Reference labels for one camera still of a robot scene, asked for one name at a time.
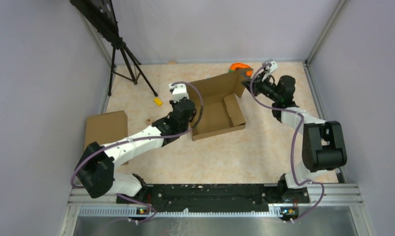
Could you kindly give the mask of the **yellow rectangular block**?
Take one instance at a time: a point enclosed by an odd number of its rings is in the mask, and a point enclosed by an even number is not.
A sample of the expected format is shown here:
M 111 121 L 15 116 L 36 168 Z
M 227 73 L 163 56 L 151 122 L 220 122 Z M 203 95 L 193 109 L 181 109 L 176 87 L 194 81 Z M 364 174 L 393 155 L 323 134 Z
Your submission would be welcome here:
M 155 97 L 153 101 L 159 107 L 163 105 L 163 101 L 158 97 Z

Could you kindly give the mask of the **large cardboard box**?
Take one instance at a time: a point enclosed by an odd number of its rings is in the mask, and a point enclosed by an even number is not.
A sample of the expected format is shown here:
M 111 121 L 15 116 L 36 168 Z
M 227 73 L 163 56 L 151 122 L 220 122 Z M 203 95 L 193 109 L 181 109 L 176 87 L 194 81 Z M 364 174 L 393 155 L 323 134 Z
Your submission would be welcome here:
M 244 68 L 207 79 L 191 82 L 194 86 L 187 88 L 189 98 L 195 103 L 197 115 L 190 123 L 197 123 L 201 105 L 203 113 L 197 126 L 192 131 L 192 140 L 197 141 L 214 137 L 246 127 L 246 121 L 238 103 L 246 87 L 243 81 L 250 78 L 252 68 Z

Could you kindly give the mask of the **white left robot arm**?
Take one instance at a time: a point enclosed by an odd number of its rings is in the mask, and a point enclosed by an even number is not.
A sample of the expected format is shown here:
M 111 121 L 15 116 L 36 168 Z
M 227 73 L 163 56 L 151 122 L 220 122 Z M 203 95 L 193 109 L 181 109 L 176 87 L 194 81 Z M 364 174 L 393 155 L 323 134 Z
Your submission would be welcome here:
M 77 177 L 88 195 L 99 198 L 106 194 L 124 194 L 134 203 L 146 199 L 145 184 L 134 174 L 117 173 L 117 169 L 131 159 L 156 148 L 162 148 L 189 132 L 189 123 L 195 117 L 195 103 L 187 98 L 171 101 L 172 111 L 153 122 L 143 131 L 121 140 L 100 145 L 89 144 L 77 167 Z

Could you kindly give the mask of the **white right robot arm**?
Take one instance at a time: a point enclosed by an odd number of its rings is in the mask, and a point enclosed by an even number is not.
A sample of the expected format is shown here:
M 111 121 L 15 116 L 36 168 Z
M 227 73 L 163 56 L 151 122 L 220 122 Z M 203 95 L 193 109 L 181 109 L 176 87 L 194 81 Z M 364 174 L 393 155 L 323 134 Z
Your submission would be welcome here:
M 272 100 L 270 109 L 280 123 L 294 128 L 291 141 L 290 172 L 281 177 L 278 198 L 289 203 L 297 197 L 297 189 L 304 188 L 318 176 L 345 166 L 347 154 L 342 125 L 310 115 L 296 105 L 295 78 L 284 75 L 278 83 L 256 77 L 242 83 L 253 97 L 260 94 Z

